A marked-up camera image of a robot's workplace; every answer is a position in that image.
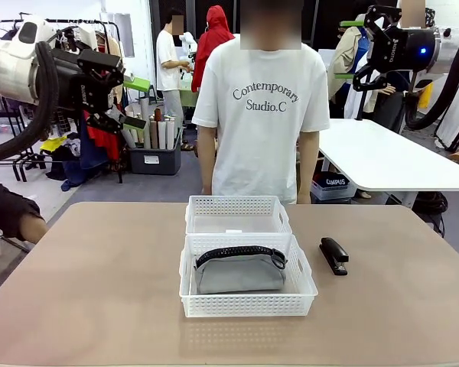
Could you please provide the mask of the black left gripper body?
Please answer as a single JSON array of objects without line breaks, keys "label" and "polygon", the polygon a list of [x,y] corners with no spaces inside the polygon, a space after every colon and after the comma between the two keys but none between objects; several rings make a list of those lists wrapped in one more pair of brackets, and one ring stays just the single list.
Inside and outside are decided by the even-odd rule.
[{"label": "black left gripper body", "polygon": [[74,73],[69,76],[68,109],[91,113],[105,112],[112,103],[109,96],[113,78],[109,73]]}]

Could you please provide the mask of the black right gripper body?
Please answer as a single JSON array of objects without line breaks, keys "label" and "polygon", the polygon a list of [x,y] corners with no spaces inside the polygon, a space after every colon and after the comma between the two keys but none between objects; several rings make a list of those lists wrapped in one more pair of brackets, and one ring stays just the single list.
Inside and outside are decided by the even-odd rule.
[{"label": "black right gripper body", "polygon": [[415,28],[386,28],[377,34],[377,70],[414,72],[428,70],[439,52],[439,31]]}]

